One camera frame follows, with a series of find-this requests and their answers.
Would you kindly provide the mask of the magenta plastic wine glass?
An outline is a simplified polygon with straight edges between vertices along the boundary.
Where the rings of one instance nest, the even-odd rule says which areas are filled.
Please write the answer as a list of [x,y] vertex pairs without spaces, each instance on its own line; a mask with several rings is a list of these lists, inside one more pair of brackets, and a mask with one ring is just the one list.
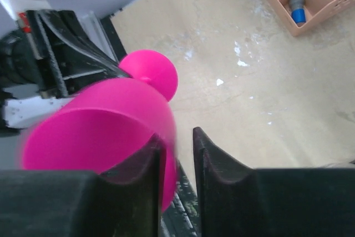
[[92,84],[40,122],[24,141],[21,165],[102,173],[157,135],[166,153],[162,208],[167,209],[177,182],[176,124],[169,105],[178,88],[176,68],[152,50],[127,54],[119,67],[128,77]]

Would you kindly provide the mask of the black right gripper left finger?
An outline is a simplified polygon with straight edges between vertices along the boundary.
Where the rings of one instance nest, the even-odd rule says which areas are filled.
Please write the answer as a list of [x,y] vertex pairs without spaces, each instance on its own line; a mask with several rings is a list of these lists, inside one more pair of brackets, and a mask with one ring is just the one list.
[[161,142],[103,175],[1,172],[2,236],[159,236]]

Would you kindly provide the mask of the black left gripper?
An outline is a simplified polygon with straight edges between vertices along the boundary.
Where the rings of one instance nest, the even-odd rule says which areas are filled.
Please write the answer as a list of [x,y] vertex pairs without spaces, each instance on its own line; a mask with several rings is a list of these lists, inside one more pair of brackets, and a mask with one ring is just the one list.
[[90,40],[73,11],[26,11],[24,21],[41,91],[66,98],[100,80],[130,77]]

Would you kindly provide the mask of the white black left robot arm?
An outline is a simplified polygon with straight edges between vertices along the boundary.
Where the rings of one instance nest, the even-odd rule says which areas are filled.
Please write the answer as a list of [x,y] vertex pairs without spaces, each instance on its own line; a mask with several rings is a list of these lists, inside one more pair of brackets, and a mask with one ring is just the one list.
[[1,0],[2,137],[31,127],[93,83],[126,77],[73,11],[46,0]]

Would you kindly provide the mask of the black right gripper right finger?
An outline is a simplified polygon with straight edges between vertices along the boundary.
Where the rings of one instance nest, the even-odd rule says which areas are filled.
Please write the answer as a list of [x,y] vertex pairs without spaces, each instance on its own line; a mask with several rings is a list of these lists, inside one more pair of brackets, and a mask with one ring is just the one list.
[[194,128],[202,236],[353,236],[354,165],[250,168]]

